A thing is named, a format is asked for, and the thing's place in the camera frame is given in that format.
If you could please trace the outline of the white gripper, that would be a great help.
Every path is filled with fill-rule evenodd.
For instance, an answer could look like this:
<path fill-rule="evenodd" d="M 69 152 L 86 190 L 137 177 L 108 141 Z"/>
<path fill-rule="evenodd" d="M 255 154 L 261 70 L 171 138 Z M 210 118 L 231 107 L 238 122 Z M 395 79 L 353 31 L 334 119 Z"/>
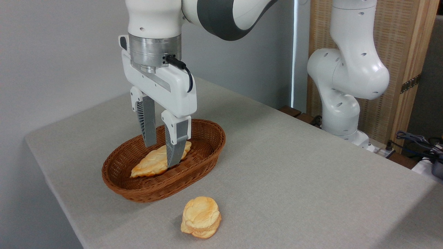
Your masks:
<path fill-rule="evenodd" d="M 131 102 L 146 147 L 157 143 L 155 102 L 163 106 L 168 168 L 178 164 L 191 138 L 191 116 L 197 110 L 194 77 L 174 62 L 181 59 L 181 35 L 171 38 L 119 36 L 124 72 L 131 88 Z"/>

